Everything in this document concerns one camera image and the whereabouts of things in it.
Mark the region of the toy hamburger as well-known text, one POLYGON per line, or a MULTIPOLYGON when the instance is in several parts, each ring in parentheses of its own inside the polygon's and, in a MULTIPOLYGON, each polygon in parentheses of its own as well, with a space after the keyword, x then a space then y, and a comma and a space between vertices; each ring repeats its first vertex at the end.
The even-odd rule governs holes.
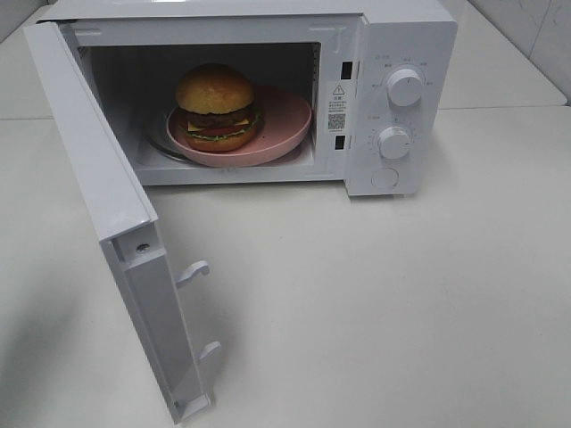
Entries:
POLYGON ((178 125, 201 152, 230 152, 258 133, 262 113, 254 86, 241 72, 218 63, 188 71, 175 90, 178 125))

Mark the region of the white microwave door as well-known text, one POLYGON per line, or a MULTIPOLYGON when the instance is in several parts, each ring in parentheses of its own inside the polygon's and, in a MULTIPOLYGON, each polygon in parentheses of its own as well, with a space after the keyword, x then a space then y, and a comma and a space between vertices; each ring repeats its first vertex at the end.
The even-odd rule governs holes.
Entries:
POLYGON ((24 33, 101 250, 178 424, 211 404, 203 377, 221 345, 194 350, 178 296, 210 267, 201 260, 172 274, 158 215, 87 83, 71 29, 44 21, 24 33))

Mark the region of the round white door button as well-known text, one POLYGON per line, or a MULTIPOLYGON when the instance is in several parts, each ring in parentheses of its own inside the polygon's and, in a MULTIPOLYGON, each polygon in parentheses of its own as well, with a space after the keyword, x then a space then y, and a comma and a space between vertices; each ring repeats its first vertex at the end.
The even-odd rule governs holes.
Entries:
POLYGON ((381 168, 372 173, 371 184, 377 188, 392 188, 399 182, 399 173, 396 169, 381 168))

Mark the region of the pink round plate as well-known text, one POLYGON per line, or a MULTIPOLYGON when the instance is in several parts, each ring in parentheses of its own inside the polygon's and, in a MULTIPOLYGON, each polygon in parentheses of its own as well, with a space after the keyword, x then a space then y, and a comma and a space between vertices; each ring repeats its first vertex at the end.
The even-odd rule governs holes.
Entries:
POLYGON ((216 168, 258 166, 289 153, 309 132, 310 105, 274 86, 256 86, 254 93, 254 114, 225 136, 190 131, 185 113, 174 109, 166 120, 170 141, 188 160, 216 168))

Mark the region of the white microwave knob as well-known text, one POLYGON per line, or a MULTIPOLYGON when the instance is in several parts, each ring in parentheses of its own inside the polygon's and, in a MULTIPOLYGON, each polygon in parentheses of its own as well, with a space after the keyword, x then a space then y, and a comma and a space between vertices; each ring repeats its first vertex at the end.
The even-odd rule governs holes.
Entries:
POLYGON ((425 79, 418 69, 403 65, 388 76, 386 91, 393 104, 407 107, 421 98, 424 84, 425 79))
POLYGON ((389 127, 380 132, 378 148, 380 155, 388 160, 398 160, 406 156, 412 145, 412 137, 407 129, 389 127))

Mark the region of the glass microwave turntable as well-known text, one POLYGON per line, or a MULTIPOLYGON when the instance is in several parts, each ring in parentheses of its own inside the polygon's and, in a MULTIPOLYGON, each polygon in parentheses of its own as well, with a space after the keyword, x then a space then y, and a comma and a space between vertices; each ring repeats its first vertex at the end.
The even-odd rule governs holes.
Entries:
POLYGON ((174 144, 168 130, 168 121, 157 118, 145 125, 145 136, 148 143, 162 155, 175 161, 187 161, 187 158, 174 144))

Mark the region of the white microwave oven body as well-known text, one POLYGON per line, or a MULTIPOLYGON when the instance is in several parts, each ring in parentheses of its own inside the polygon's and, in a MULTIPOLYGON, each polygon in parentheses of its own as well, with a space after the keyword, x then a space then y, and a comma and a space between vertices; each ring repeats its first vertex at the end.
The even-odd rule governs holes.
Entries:
POLYGON ((60 1, 37 23, 44 21, 75 35, 87 83, 142 185, 341 181, 352 196, 418 189, 457 33, 436 1, 60 1), (168 119, 179 77, 207 62, 303 97, 312 118, 301 146, 233 168, 155 150, 145 125, 168 119), (425 79, 421 98, 407 107, 386 91, 403 65, 425 79), (398 160, 378 148, 389 127, 412 137, 398 160), (398 171, 397 186, 371 184, 381 168, 398 171))

